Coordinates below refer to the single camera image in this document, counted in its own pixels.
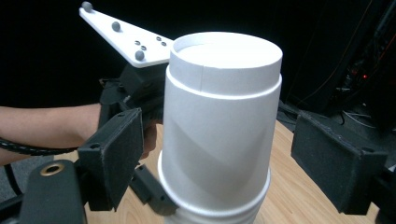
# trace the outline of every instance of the white cylinder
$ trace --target white cylinder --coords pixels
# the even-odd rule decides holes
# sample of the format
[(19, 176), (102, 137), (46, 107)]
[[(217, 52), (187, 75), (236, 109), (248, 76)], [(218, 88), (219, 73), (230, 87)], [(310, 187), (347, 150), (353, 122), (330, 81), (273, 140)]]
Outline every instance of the white cylinder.
[(252, 223), (270, 183), (282, 51), (233, 33), (178, 38), (166, 70), (165, 223)]

